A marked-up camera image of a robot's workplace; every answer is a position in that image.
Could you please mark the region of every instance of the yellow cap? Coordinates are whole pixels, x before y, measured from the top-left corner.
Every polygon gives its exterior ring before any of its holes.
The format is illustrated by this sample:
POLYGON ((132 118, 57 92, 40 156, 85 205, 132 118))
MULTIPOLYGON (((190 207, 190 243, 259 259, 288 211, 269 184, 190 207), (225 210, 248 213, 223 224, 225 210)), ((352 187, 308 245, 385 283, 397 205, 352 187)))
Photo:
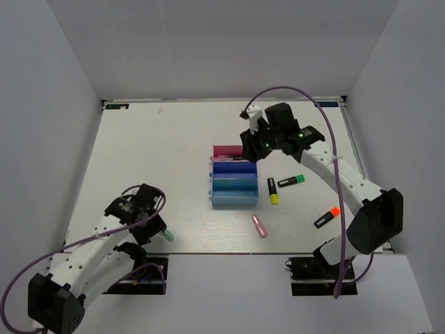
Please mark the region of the yellow cap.
POLYGON ((278 195, 276 193, 270 195, 270 203, 271 205, 278 204, 278 195))

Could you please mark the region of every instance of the pink marker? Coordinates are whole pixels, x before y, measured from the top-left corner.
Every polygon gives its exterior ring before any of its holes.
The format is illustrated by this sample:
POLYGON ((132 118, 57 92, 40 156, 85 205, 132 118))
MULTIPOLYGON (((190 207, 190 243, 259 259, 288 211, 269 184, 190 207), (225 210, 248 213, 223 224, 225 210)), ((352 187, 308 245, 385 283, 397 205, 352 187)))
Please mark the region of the pink marker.
POLYGON ((252 220, 253 220, 253 225, 255 225, 255 228, 257 229, 259 237, 260 238, 267 237, 267 231, 266 231, 263 223, 259 220, 259 218, 256 214, 252 215, 252 220))

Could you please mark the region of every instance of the yellow marker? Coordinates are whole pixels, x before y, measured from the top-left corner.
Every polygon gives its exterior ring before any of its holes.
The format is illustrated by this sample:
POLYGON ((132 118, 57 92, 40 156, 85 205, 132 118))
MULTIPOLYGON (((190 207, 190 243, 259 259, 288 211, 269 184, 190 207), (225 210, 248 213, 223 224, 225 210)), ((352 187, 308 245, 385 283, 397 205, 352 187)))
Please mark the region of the yellow marker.
POLYGON ((275 181, 273 180, 272 177, 269 177, 267 179, 267 185, 269 188, 270 203, 271 205, 277 205, 278 204, 277 187, 275 186, 275 181))

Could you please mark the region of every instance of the wall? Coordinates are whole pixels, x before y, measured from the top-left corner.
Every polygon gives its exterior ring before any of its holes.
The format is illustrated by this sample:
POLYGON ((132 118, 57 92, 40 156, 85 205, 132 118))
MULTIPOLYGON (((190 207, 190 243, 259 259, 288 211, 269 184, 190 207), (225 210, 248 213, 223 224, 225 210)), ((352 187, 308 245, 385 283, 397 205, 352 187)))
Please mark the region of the wall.
POLYGON ((436 333, 445 333, 443 1, 400 1, 348 97, 369 177, 405 198, 407 254, 436 333))
MULTIPOLYGON (((0 1, 0 45, 3 293, 25 264, 61 246, 101 114, 99 98, 45 1, 0 1)), ((31 323, 29 278, 7 300, 7 315, 22 330, 31 323)))
POLYGON ((345 95, 396 2, 48 0, 103 100, 345 95))

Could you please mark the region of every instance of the blue box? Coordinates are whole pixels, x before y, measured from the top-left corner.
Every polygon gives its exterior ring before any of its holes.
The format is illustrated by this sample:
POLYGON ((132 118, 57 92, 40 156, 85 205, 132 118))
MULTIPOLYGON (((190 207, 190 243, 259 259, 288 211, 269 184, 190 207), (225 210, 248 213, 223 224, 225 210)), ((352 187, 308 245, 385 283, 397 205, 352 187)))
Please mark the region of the blue box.
POLYGON ((258 203, 257 164, 231 158, 240 157, 242 152, 241 145, 213 147, 209 194, 214 207, 255 206, 258 203))

